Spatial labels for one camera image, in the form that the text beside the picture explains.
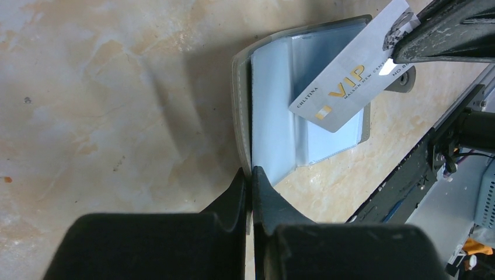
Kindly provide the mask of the silver VIP card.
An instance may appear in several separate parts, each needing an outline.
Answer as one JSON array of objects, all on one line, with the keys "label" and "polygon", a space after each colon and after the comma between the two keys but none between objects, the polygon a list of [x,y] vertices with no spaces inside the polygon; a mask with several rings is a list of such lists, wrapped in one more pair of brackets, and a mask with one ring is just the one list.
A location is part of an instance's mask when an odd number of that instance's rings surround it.
[{"label": "silver VIP card", "polygon": [[407,1],[391,1],[301,92],[290,111],[338,131],[413,66],[394,62],[392,53],[419,24]]}]

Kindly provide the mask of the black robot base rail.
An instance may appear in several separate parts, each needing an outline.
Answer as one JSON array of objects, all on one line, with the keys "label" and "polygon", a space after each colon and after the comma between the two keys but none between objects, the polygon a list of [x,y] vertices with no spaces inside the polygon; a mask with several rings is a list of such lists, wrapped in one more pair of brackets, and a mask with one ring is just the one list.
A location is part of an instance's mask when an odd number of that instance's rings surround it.
[{"label": "black robot base rail", "polygon": [[410,150],[348,219],[352,222],[405,222],[437,181],[475,151],[494,155],[494,113],[487,109],[484,84],[475,84]]}]

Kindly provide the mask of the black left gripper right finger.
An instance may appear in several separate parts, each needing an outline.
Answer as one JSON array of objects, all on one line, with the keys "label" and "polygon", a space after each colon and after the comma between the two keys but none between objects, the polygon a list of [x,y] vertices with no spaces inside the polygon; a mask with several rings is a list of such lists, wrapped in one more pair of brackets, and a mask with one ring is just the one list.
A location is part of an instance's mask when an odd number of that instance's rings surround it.
[{"label": "black left gripper right finger", "polygon": [[256,279],[447,279],[428,236],[413,225],[316,223],[252,170]]}]

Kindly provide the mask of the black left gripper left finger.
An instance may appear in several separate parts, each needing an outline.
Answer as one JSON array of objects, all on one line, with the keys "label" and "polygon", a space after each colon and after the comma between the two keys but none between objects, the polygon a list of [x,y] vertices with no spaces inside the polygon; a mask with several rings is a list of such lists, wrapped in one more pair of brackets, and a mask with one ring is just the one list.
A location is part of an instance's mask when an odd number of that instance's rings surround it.
[{"label": "black left gripper left finger", "polygon": [[68,229],[45,279],[243,279],[247,181],[198,213],[90,213]]}]

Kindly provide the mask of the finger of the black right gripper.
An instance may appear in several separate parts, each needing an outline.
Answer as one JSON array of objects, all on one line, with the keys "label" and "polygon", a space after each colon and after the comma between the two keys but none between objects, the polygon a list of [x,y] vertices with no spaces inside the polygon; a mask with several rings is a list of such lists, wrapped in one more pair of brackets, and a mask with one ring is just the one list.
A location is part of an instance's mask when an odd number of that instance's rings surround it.
[{"label": "finger of the black right gripper", "polygon": [[494,63],[494,1],[432,1],[392,53],[396,64]]}]

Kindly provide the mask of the grey leather card holder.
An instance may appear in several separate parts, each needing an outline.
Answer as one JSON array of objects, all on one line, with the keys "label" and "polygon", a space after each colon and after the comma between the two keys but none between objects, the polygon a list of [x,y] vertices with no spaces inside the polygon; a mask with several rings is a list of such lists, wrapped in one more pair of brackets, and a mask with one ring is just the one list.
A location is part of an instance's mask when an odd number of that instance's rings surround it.
[{"label": "grey leather card holder", "polygon": [[232,109],[235,136],[246,177],[256,166],[272,184],[297,167],[312,165],[351,149],[369,138],[370,102],[381,92],[411,91],[416,70],[399,65],[388,76],[381,66],[366,71],[361,82],[347,77],[352,91],[367,104],[341,128],[330,132],[290,110],[311,97],[306,91],[313,80],[371,22],[370,15],[288,29],[255,42],[234,56]]}]

